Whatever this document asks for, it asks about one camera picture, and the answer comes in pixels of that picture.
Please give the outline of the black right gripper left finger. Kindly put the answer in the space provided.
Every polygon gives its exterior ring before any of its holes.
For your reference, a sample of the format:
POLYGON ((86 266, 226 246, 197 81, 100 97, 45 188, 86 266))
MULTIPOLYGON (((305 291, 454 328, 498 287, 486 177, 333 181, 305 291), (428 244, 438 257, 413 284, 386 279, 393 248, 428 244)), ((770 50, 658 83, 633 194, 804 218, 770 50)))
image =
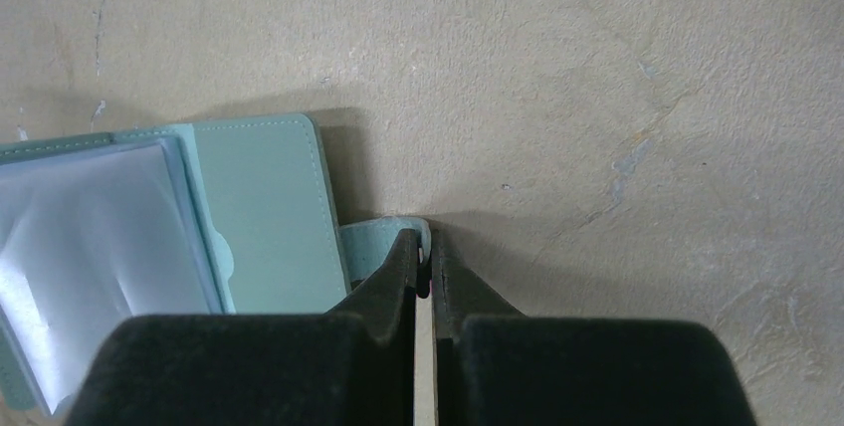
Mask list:
POLYGON ((409 425, 417 235, 319 315, 142 316, 104 342, 70 425, 409 425))

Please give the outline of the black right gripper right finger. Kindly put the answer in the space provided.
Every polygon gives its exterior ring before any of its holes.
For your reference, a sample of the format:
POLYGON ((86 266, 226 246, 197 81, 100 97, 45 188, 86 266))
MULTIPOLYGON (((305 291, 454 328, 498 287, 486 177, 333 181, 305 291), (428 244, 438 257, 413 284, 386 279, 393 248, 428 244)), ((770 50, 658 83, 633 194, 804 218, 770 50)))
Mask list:
POLYGON ((432 234, 442 425, 751 425, 717 337, 688 321, 529 317, 432 234))

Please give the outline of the green card holder wallet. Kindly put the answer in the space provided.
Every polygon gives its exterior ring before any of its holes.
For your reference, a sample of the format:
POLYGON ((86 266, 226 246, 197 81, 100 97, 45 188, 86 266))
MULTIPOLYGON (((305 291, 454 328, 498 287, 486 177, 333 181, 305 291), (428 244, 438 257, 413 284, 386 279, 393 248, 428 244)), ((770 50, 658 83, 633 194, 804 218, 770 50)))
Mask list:
POLYGON ((150 314, 316 314, 426 221, 337 221, 302 113, 1 148, 1 394, 65 411, 106 336, 150 314))

